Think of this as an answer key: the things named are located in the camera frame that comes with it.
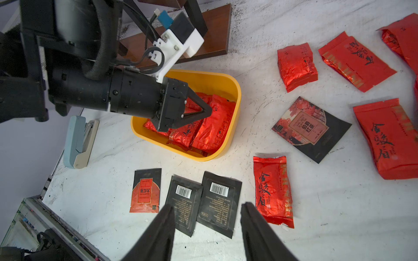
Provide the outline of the black green label tea bag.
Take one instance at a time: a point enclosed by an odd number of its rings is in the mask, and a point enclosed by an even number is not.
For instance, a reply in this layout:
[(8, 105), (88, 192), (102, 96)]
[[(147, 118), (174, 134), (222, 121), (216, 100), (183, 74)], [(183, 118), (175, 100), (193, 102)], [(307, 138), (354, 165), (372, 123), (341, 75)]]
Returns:
[(203, 186), (201, 183), (173, 175), (165, 204), (174, 209), (175, 228), (192, 237), (200, 206)]

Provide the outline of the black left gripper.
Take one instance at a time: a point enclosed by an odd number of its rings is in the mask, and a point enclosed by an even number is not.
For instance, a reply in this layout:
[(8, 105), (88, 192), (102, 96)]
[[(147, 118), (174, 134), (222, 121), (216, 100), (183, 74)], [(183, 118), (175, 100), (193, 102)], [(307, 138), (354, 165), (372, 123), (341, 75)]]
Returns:
[[(103, 80), (91, 80), (79, 68), (56, 66), (49, 72), (49, 98), (56, 111), (66, 115), (71, 106), (151, 119), (155, 128), (166, 132), (212, 115), (212, 108), (187, 84), (115, 67)], [(190, 98), (201, 111), (185, 114)]]

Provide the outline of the aluminium frame profiles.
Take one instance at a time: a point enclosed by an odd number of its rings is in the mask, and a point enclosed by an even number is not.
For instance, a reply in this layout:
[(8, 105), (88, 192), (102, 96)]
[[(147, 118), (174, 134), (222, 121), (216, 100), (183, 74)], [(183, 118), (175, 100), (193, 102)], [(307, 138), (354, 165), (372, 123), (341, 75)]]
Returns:
[(2, 261), (107, 261), (38, 197), (22, 200), (1, 242)]

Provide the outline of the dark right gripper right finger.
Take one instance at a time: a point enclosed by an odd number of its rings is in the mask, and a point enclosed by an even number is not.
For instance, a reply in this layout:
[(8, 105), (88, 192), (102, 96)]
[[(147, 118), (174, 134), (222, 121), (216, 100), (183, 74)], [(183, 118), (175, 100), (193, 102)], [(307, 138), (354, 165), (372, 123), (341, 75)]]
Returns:
[(296, 261), (251, 202), (241, 208), (241, 226), (248, 261)]

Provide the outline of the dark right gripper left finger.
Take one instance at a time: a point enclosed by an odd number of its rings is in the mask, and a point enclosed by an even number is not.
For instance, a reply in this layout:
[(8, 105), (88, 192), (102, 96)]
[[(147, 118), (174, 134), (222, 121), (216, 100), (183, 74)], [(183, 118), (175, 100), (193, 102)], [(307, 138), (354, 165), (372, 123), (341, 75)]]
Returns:
[(169, 261), (172, 256), (174, 235), (174, 208), (167, 204), (153, 219), (133, 248), (123, 257), (123, 260)]

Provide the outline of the yellow plastic storage box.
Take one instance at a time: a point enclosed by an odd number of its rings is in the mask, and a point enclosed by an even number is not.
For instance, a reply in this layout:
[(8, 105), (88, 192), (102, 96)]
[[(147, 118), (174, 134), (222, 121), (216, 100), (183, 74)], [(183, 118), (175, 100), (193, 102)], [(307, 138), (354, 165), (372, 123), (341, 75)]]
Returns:
[(184, 151), (175, 145), (168, 144), (167, 137), (163, 137), (156, 132), (144, 128), (143, 125), (147, 119), (143, 117), (133, 116), (131, 118), (131, 129), (133, 133), (145, 141), (197, 162), (206, 162), (221, 157), (227, 152), (232, 143), (239, 120), (242, 91), (238, 81), (227, 74), (190, 70), (170, 70), (166, 76), (188, 83), (189, 87), (195, 92), (203, 92), (210, 95), (215, 94), (236, 103), (231, 123), (222, 146), (215, 153), (209, 154), (207, 157), (203, 157), (203, 155), (192, 150)]

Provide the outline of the light blue stapler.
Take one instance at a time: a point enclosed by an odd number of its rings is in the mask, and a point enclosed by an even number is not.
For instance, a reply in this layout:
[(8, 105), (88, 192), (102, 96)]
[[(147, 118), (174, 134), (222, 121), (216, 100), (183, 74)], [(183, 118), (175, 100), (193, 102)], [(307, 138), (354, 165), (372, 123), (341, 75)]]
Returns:
[(63, 152), (65, 167), (82, 169), (88, 165), (99, 123), (99, 120), (87, 122), (82, 116), (70, 118)]

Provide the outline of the crinkled red foil tea bag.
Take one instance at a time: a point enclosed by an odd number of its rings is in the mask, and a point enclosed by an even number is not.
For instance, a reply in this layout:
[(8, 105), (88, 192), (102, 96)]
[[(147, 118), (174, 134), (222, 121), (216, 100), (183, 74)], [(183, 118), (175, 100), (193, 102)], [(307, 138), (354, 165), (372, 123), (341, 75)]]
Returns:
[(277, 57), (279, 73), (287, 92), (319, 79), (313, 53), (307, 42), (277, 50)]

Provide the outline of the black red patterned tea bag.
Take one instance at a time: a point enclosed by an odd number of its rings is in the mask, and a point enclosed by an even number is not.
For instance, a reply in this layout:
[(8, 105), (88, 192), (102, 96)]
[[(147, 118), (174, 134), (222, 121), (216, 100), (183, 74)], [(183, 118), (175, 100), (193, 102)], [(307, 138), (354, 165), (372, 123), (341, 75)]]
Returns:
[(352, 126), (298, 97), (272, 130), (319, 164)]

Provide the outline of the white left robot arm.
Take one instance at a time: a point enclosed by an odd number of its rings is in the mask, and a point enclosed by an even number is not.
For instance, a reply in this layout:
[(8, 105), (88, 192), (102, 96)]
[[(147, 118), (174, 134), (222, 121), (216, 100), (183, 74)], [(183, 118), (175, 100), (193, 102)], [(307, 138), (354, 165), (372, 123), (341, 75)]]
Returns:
[[(122, 13), (138, 19), (146, 39), (143, 59), (118, 58)], [(167, 132), (205, 119), (212, 108), (186, 82), (167, 77), (181, 57), (204, 43), (181, 13), (155, 13), (158, 34), (132, 1), (21, 1), (21, 22), (1, 34), (1, 121), (49, 119), (50, 101), (61, 116), (81, 107), (150, 119)]]

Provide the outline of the large red tea bag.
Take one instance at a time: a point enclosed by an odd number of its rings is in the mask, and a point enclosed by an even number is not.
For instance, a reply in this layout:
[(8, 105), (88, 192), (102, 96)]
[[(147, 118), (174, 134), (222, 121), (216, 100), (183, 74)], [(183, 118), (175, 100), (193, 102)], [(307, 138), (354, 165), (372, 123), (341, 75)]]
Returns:
[(322, 60), (361, 92), (367, 92), (397, 71), (353, 36), (342, 32), (319, 49)]

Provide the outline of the red tea bags pile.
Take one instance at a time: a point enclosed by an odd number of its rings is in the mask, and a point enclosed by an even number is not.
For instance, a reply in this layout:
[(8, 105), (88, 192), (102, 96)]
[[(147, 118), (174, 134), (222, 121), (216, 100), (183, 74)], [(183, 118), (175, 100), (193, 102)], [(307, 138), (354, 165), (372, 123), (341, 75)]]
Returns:
[(149, 119), (143, 127), (168, 138), (168, 144), (184, 151), (194, 150), (204, 156), (215, 153), (225, 140), (236, 103), (218, 95), (197, 95), (212, 108), (211, 116), (167, 132), (158, 132)]

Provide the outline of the red tea bag gold text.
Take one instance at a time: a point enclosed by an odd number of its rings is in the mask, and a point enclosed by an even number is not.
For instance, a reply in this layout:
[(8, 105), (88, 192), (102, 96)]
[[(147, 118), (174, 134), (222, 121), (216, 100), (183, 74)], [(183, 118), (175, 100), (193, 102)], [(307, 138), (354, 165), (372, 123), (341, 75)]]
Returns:
[(287, 159), (253, 157), (255, 206), (264, 219), (275, 225), (294, 228), (292, 194)]

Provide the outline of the black red label tea bag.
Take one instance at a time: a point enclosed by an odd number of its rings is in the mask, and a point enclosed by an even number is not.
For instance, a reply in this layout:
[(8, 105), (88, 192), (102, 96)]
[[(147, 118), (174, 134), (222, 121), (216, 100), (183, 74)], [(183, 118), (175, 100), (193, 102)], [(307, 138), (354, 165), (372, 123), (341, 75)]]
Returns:
[(206, 171), (202, 186), (197, 222), (231, 239), (242, 182)]

